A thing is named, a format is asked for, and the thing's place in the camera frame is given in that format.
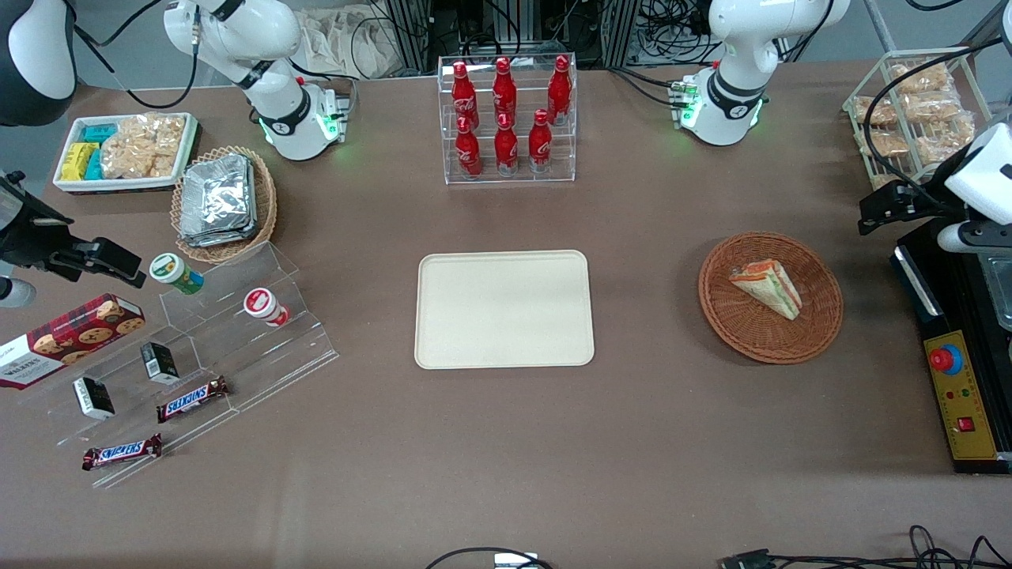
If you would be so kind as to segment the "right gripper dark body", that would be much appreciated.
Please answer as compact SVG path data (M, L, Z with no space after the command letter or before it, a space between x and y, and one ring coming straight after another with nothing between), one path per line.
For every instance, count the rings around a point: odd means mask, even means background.
M30 194L22 180L22 171L1 175L2 261L44 273L80 275L81 270L71 265L76 260L74 246L80 242L69 230L74 219Z

